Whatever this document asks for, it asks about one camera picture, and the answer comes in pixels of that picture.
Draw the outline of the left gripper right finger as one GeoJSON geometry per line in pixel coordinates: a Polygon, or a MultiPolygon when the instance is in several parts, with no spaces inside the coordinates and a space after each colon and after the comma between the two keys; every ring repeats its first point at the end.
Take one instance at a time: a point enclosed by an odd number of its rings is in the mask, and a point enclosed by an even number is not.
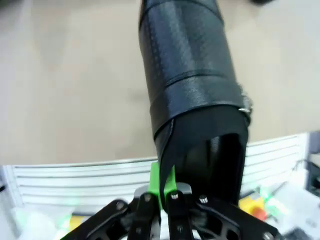
{"type": "Polygon", "coordinates": [[[196,230],[202,240],[277,240],[279,231],[239,208],[242,177],[219,171],[210,185],[175,188],[164,194],[172,240],[192,240],[196,230]]]}

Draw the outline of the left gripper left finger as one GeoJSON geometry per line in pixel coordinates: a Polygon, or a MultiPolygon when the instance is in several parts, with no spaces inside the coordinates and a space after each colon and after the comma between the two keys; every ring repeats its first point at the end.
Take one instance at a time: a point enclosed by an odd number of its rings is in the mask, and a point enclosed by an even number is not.
{"type": "Polygon", "coordinates": [[[151,164],[149,184],[134,192],[128,203],[115,199],[89,217],[63,240],[151,240],[160,236],[161,209],[158,197],[159,164],[151,164]]]}

